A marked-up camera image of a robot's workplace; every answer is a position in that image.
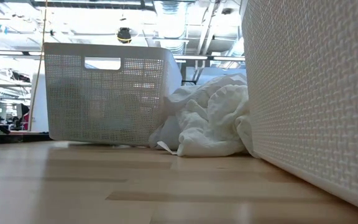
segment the white fabric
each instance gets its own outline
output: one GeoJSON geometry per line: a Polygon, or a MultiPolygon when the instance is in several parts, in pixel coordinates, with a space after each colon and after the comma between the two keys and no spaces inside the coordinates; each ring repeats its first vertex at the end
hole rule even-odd
{"type": "MultiPolygon", "coordinates": [[[[249,152],[257,157],[252,150],[246,83],[244,75],[235,74],[217,77],[202,86],[179,88],[166,102],[168,113],[176,114],[180,130],[170,131],[170,135],[163,138],[162,133],[167,131],[163,132],[160,127],[150,137],[150,146],[163,141],[164,148],[178,149],[178,156],[211,157],[249,152]],[[178,147],[172,144],[172,139],[179,140],[178,147]]],[[[172,119],[168,119],[169,123],[175,123],[172,119]]]]}

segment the white textured panel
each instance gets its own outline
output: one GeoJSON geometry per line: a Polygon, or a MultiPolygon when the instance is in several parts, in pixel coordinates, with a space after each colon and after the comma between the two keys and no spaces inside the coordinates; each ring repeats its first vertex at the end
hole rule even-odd
{"type": "Polygon", "coordinates": [[[358,206],[358,0],[249,0],[255,151],[358,206]]]}
{"type": "Polygon", "coordinates": [[[181,84],[171,52],[143,47],[45,44],[45,77],[51,138],[133,146],[149,145],[163,97],[181,84]],[[87,69],[87,56],[119,57],[121,68],[87,69]]]}

